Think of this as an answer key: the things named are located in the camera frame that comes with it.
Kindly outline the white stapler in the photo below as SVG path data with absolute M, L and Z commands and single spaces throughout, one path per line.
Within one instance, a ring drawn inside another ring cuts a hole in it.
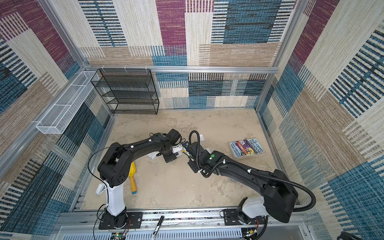
M 101 196 L 103 193 L 107 193 L 107 187 L 104 183 L 98 185 L 96 191 L 96 195 Z

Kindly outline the yellow toy shovel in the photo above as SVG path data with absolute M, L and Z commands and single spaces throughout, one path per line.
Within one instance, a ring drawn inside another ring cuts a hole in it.
M 131 184 L 131 192 L 133 195 L 137 193 L 137 186 L 134 178 L 135 173 L 136 173 L 136 166 L 135 166 L 135 163 L 132 162 L 130 167 L 130 172 L 129 172 L 129 178 L 130 178 L 130 184 Z

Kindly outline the red white remote control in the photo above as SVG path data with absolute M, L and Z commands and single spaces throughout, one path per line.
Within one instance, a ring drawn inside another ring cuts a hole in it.
M 185 153 L 184 153 L 184 151 L 178 151 L 178 152 L 175 153 L 175 155 L 176 155 L 177 158 L 179 158 L 181 156 L 185 156 Z

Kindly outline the black marker pen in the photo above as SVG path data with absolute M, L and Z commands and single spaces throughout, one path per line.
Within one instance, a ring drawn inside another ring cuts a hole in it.
M 164 219 L 165 219 L 165 216 L 161 216 L 161 217 L 160 217 L 160 219 L 159 219 L 159 221 L 158 221 L 158 223 L 157 223 L 157 226 L 156 226 L 156 228 L 155 228 L 155 230 L 154 230 L 154 232 L 153 232 L 153 235 L 152 235 L 151 240 L 155 240 L 155 238 L 156 238 L 156 236 L 157 236 L 157 234 L 158 234 L 158 232 L 159 232 L 159 229 L 160 229 L 160 227 L 161 227 L 161 225 L 162 225 Z

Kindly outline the white mesh wall basket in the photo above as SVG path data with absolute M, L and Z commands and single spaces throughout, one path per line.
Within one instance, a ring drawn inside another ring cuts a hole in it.
M 61 135 L 64 133 L 76 113 L 90 94 L 94 71 L 78 74 L 55 104 L 36 125 L 44 135 Z

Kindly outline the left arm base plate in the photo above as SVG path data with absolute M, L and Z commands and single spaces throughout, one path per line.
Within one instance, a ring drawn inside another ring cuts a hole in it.
M 118 216 L 105 211 L 99 223 L 99 230 L 139 229 L 142 224 L 143 212 L 122 212 Z

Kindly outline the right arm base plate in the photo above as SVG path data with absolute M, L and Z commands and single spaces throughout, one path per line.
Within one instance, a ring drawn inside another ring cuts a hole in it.
M 223 209 L 219 213 L 220 217 L 224 219 L 225 226 L 235 225 L 264 225 L 266 222 L 265 216 L 258 216 L 256 218 L 249 218 L 244 214 L 239 214 L 236 209 Z

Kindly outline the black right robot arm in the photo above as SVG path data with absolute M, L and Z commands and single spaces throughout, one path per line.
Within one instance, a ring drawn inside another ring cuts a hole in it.
M 237 220 L 248 225 L 258 217 L 273 217 L 282 223 L 290 221 L 292 213 L 312 209 L 317 199 L 307 187 L 292 182 L 280 170 L 262 171 L 239 163 L 229 156 L 204 149 L 200 140 L 188 140 L 183 144 L 189 158 L 189 166 L 204 178 L 211 175 L 228 177 L 236 180 L 259 194 L 257 198 L 245 197 L 239 203 Z

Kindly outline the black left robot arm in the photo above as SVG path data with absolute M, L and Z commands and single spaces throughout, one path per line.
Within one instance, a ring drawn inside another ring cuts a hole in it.
M 124 183 L 130 178 L 132 163 L 148 154 L 157 152 L 165 160 L 173 161 L 173 148 L 181 142 L 181 134 L 175 129 L 167 134 L 156 133 L 149 138 L 131 143 L 113 143 L 98 165 L 100 179 L 106 185 L 108 206 L 106 215 L 113 220 L 126 220 Z

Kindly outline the colourful magazine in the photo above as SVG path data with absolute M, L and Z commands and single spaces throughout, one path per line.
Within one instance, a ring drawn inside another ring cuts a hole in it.
M 254 157 L 265 152 L 256 138 L 229 142 L 229 146 L 235 159 Z

